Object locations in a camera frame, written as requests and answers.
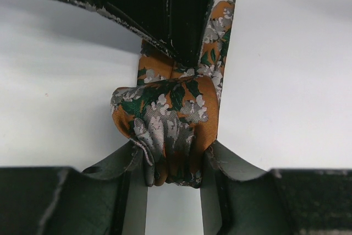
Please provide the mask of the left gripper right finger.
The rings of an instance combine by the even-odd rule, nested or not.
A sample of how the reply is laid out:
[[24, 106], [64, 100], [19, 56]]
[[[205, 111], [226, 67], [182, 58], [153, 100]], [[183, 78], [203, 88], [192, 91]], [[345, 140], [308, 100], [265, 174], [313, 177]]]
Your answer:
[[215, 141], [203, 156], [204, 234], [351, 234], [351, 171], [264, 171]]

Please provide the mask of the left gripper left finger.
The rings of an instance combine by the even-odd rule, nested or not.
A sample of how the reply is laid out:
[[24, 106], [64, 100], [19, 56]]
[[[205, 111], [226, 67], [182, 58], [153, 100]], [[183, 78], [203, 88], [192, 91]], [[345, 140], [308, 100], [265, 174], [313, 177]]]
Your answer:
[[144, 154], [128, 142], [79, 172], [1, 168], [1, 234], [144, 234]]

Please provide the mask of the orange grey patterned tie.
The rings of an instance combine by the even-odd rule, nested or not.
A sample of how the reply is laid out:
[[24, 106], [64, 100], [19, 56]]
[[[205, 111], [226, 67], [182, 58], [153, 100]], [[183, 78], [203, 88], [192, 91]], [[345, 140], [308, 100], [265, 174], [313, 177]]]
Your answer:
[[211, 5], [197, 66], [185, 67], [143, 41], [136, 87], [112, 95], [116, 127], [144, 152], [148, 186], [201, 185], [202, 157], [218, 134], [235, 1]]

